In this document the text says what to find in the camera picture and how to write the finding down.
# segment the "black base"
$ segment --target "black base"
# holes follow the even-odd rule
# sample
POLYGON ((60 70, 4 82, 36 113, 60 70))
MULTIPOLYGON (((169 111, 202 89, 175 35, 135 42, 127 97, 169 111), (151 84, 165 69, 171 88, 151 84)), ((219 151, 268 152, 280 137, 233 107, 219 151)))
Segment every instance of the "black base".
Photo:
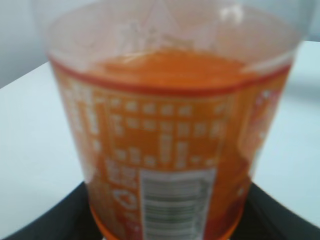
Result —
MULTIPOLYGON (((53 209, 4 240, 101 240, 87 199, 82 183, 53 209)), ((320 240, 320 229, 253 184, 230 240, 320 240)))

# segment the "orange label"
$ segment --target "orange label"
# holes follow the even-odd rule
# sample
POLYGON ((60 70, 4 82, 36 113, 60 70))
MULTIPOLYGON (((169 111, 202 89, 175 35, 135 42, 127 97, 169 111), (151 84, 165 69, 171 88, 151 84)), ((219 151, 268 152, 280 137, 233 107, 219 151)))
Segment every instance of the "orange label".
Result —
POLYGON ((168 95, 53 68, 90 204, 114 236, 213 240, 236 224, 288 67, 168 95))

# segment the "plastic cup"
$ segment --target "plastic cup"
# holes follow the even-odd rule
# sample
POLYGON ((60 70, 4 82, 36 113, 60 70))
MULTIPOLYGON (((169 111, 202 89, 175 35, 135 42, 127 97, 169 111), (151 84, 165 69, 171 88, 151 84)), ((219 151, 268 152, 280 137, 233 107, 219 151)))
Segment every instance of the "plastic cup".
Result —
POLYGON ((226 240, 312 1, 34 0, 108 240, 226 240))

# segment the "barcode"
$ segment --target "barcode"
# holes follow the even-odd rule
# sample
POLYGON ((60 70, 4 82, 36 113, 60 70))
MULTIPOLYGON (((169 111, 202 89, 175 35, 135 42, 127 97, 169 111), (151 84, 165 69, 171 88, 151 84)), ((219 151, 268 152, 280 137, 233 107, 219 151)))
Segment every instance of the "barcode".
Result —
POLYGON ((216 170, 140 172, 143 240, 202 240, 216 170))

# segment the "white table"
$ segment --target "white table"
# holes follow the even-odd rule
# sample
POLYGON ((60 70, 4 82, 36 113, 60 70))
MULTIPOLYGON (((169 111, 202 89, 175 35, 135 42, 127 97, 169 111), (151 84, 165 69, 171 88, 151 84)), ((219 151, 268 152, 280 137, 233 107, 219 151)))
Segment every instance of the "white table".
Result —
MULTIPOLYGON (((305 42, 254 182, 320 227, 320 43, 305 42)), ((0 239, 59 203, 82 180, 48 63, 0 89, 0 239)))

